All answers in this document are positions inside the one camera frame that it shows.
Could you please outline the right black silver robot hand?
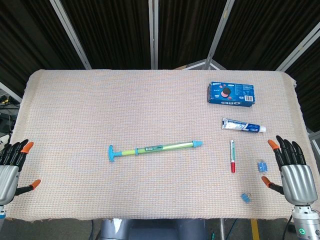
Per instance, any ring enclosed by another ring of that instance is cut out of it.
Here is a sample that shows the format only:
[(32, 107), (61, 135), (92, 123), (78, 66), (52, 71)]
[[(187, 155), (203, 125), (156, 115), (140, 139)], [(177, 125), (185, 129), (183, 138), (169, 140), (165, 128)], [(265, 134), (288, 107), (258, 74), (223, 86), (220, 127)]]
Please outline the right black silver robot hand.
[(294, 206), (309, 206), (318, 200), (316, 184), (312, 170), (306, 163), (302, 148), (295, 141), (276, 136), (278, 143), (269, 139), (280, 172), (282, 185), (271, 182), (262, 176), (263, 183)]

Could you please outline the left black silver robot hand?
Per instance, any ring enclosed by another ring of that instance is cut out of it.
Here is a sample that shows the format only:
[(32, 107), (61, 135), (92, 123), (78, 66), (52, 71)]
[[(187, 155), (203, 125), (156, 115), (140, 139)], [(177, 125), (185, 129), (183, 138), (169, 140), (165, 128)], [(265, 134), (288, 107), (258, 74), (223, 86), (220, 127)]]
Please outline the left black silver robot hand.
[(15, 196), (33, 191), (41, 180), (19, 187), (19, 177), (25, 164), (27, 155), (34, 143), (25, 139), (21, 142), (6, 145), (0, 151), (0, 206), (9, 204)]

